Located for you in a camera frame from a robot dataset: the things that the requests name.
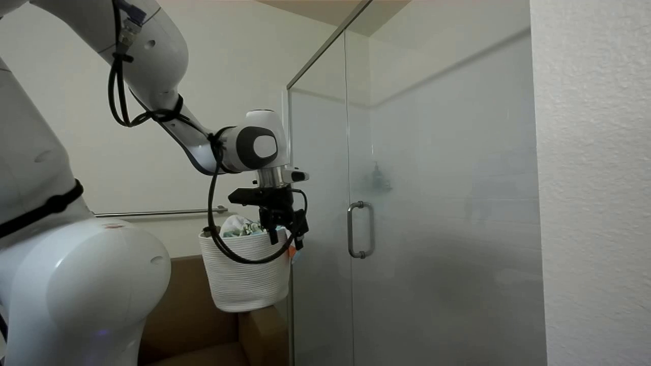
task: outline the shower door handle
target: shower door handle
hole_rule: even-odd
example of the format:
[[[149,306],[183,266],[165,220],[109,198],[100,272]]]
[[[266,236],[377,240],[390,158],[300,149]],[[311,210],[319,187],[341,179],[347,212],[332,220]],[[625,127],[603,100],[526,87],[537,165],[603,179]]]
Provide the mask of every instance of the shower door handle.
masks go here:
[[[353,248],[353,212],[355,210],[367,210],[368,212],[368,230],[370,230],[370,246],[368,251],[355,251]],[[372,255],[372,248],[374,248],[374,212],[372,212],[372,206],[368,206],[367,201],[355,201],[355,204],[350,204],[347,206],[347,255],[352,258],[367,258]]]

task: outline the white robot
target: white robot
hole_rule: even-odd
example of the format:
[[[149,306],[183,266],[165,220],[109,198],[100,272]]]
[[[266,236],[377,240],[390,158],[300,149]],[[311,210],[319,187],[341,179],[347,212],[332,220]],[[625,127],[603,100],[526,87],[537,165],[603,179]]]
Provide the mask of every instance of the white robot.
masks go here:
[[[0,18],[24,2],[0,0]],[[186,41],[155,0],[33,5],[66,21],[111,66],[111,112],[120,125],[157,119],[194,166],[213,179],[261,170],[258,189],[239,189],[229,200],[261,206],[270,236],[275,225],[287,225],[293,240],[307,232],[306,212],[291,208],[291,183],[306,176],[284,166],[279,117],[255,109],[242,127],[217,135],[201,128],[174,91],[187,66]],[[144,115],[131,119],[123,80],[149,109]],[[144,320],[166,288],[169,258],[146,232],[94,218],[81,191],[66,149],[0,58],[5,366],[136,363]]]

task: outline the shower enclosure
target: shower enclosure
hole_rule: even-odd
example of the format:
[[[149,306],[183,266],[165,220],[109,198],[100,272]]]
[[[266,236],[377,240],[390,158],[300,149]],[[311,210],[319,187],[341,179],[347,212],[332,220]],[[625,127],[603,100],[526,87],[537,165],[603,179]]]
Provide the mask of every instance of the shower enclosure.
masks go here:
[[[294,366],[542,366],[524,0],[365,0],[289,85]]]

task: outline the white wall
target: white wall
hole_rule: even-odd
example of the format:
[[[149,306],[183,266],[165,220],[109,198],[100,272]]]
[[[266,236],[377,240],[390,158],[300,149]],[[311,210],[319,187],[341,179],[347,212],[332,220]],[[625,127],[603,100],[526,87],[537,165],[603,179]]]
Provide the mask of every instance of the white wall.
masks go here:
[[[178,91],[213,130],[240,123],[258,105],[275,108],[284,119],[287,81],[334,31],[257,0],[161,0],[161,6],[190,44],[190,70]],[[158,127],[126,130],[109,117],[107,66],[61,21],[23,6],[0,21],[0,54],[66,142],[91,210],[205,208],[208,179]],[[219,204],[250,179],[219,179]],[[173,255],[190,255],[204,220],[140,224]]]
[[[530,14],[549,363],[651,363],[651,2]]]

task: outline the ceiling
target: ceiling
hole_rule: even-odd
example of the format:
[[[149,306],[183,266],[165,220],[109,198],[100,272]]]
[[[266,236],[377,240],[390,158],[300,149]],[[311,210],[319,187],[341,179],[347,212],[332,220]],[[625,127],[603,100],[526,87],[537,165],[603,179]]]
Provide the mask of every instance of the ceiling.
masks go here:
[[[360,0],[258,0],[258,2],[337,26],[358,6]],[[353,24],[353,31],[362,34],[372,34],[393,14],[396,14],[407,2],[408,0],[374,0],[370,8],[367,8],[365,13],[367,16],[362,16]]]

